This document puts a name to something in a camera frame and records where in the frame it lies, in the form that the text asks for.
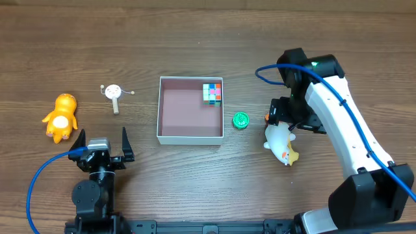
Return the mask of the white plush duck orange feet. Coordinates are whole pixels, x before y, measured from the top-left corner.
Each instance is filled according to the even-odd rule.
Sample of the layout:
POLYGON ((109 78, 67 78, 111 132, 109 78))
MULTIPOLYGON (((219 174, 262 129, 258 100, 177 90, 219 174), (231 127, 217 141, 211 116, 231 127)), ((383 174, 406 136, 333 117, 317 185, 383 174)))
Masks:
POLYGON ((286 122, 278 122, 278 125, 267 124, 265 129, 266 142, 263 144, 265 149, 271 150, 276 158, 285 166, 292 166, 293 162, 299 158, 299 153, 295 152, 291 142, 296 136, 289 130, 286 122))

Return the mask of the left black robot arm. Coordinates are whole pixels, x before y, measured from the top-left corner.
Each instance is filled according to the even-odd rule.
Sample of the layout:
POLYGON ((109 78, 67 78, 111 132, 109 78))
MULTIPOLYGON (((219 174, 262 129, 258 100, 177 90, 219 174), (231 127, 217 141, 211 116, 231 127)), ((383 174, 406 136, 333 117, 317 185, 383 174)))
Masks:
POLYGON ((125 163, 135 160, 126 129, 122 129, 121 156, 111 156, 107 138, 86 142, 85 130, 70 150, 69 160, 88 173, 89 178, 73 188, 71 198, 76 216, 74 222, 65 224, 65 234, 132 234, 128 221, 114 211, 115 171, 124 170, 125 163))

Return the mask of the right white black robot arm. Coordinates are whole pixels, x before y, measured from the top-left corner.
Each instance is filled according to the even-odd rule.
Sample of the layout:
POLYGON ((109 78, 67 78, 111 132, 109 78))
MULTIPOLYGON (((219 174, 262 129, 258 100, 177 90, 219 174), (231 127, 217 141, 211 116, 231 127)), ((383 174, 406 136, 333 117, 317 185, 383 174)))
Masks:
POLYGON ((293 129, 325 134, 344 176, 327 206, 296 215, 290 232, 394 230, 407 200, 415 198, 415 176, 407 164, 396 164, 373 136, 337 59, 309 58, 296 48, 285 51, 275 67, 291 94, 271 101, 264 147, 290 166, 299 158, 292 147, 293 129))

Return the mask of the colourful puzzle cube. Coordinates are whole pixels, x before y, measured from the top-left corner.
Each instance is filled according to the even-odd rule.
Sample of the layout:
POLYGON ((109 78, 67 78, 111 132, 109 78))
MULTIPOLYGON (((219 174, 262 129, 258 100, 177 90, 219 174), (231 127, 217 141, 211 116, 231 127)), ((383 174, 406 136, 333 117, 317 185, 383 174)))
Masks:
POLYGON ((222 85, 220 83, 203 84, 203 104, 210 107, 222 106, 222 85))

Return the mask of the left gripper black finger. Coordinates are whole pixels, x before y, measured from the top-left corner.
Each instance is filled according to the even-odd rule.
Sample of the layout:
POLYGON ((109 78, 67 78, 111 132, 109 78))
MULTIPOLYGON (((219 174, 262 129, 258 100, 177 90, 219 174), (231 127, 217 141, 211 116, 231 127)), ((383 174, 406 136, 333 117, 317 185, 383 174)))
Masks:
POLYGON ((129 143, 125 127, 122 128, 122 151, 125 162, 133 162, 135 160, 135 154, 133 153, 132 147, 129 143))
POLYGON ((86 134, 84 129, 79 133, 70 151, 71 153, 68 155, 69 160, 78 161, 83 156, 84 151, 86 151, 86 134))

